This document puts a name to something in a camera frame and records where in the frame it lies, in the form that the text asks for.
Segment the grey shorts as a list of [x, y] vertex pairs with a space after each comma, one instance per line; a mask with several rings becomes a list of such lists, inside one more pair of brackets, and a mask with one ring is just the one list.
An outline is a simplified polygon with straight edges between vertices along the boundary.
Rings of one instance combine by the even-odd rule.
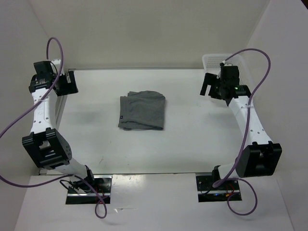
[[124, 130], [163, 130], [166, 98], [156, 91], [130, 91], [120, 97], [118, 127]]

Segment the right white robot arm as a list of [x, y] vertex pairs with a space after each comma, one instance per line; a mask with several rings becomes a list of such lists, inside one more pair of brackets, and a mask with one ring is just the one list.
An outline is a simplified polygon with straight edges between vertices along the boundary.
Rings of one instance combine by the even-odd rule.
[[211, 184], [222, 189], [228, 179], [271, 176], [282, 154], [282, 147], [274, 143], [264, 130], [252, 101], [247, 85], [240, 84], [240, 71], [235, 65], [220, 65], [215, 75], [206, 73], [200, 94], [209, 90], [212, 99], [223, 100], [231, 109], [243, 141], [234, 163], [215, 166]]

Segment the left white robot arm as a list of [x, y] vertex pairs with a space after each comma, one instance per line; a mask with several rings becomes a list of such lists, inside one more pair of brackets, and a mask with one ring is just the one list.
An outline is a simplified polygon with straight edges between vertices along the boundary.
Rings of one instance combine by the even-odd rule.
[[29, 91], [38, 106], [30, 134], [22, 145], [38, 168], [69, 175], [72, 186], [87, 193], [96, 187], [92, 171], [72, 157], [72, 149], [57, 130], [57, 101], [78, 92], [73, 71], [60, 69], [61, 59], [34, 63]]

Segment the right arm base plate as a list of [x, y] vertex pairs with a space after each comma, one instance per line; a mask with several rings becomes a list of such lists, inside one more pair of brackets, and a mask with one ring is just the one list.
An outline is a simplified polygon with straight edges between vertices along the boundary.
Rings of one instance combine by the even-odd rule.
[[198, 193], [198, 202], [226, 202], [241, 201], [239, 183], [237, 181], [226, 181], [217, 188], [213, 188], [212, 176], [209, 173], [196, 174], [196, 187]]

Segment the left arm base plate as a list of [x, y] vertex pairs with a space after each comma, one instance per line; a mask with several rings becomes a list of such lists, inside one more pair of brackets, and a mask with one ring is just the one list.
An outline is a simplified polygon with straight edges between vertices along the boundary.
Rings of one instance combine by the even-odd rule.
[[[84, 183], [81, 185], [82, 188], [73, 187], [67, 180], [64, 183], [67, 190], [66, 205], [94, 205], [100, 201], [97, 195]], [[110, 204], [111, 184], [111, 175], [94, 175], [93, 188], [106, 204]]]

